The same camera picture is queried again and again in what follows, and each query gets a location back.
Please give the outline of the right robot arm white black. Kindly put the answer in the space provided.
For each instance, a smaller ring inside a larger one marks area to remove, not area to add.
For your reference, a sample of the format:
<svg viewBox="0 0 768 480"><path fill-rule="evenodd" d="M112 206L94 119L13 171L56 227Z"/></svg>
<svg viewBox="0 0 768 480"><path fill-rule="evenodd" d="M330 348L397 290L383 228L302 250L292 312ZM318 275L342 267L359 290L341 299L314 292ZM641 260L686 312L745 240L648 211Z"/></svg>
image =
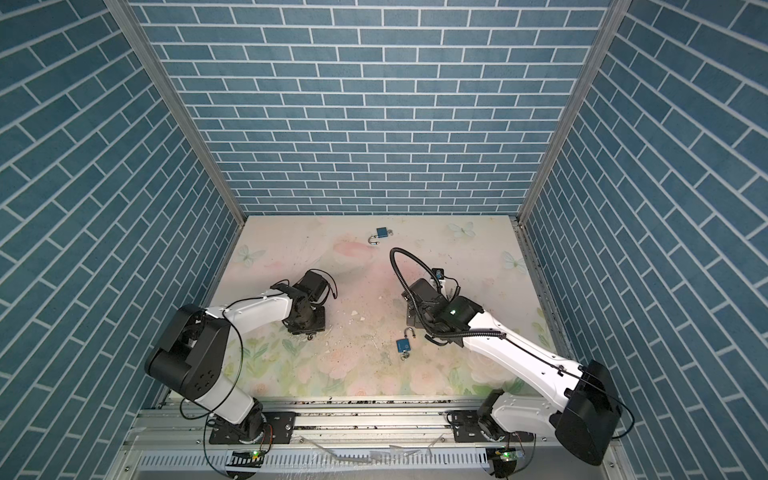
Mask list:
<svg viewBox="0 0 768 480"><path fill-rule="evenodd" d="M489 394L478 411L481 431L501 440L517 431L553 435L574 457L598 466L616 429L631 409L620 399L609 369L597 360L583 365L550 352L517 334L478 303L454 292L443 294L444 277L415 254L389 252L403 297L427 341L455 344L504 367L538 392L544 404L525 409L501 389Z"/></svg>

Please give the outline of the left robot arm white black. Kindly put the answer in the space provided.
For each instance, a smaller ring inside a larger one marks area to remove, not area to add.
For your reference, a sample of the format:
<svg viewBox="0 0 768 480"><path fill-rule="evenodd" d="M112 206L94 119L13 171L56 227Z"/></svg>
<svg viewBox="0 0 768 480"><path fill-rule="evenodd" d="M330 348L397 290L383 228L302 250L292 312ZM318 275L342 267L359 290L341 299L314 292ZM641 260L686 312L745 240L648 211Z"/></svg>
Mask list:
<svg viewBox="0 0 768 480"><path fill-rule="evenodd" d="M279 323L291 335L308 339L325 330L325 303L338 297L333 277L310 269L292 284L281 280L256 296L228 305L180 307L148 354L148 376L205 411L219 432L235 443L253 443L269 433L261 403L224 373L227 347L239 349L237 376L245 362L244 335Z"/></svg>

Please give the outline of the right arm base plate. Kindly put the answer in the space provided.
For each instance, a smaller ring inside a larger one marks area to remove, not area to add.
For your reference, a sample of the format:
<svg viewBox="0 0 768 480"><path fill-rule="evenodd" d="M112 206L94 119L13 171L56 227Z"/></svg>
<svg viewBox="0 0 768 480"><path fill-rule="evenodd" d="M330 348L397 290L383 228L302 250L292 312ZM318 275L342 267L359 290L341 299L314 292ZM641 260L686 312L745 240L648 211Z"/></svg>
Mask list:
<svg viewBox="0 0 768 480"><path fill-rule="evenodd" d="M506 432L492 422L488 415L479 416L475 410L449 410L444 418L456 443L527 443L534 440L530 432Z"/></svg>

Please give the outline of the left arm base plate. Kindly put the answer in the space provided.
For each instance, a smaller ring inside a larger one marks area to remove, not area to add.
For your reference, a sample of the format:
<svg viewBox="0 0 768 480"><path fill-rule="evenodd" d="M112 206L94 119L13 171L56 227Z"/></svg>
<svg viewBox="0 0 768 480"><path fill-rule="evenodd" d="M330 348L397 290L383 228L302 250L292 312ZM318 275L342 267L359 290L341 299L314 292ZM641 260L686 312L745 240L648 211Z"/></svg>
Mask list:
<svg viewBox="0 0 768 480"><path fill-rule="evenodd" d="M256 412L240 424L214 416L206 421L208 441L213 445L289 444L297 414L288 411Z"/></svg>

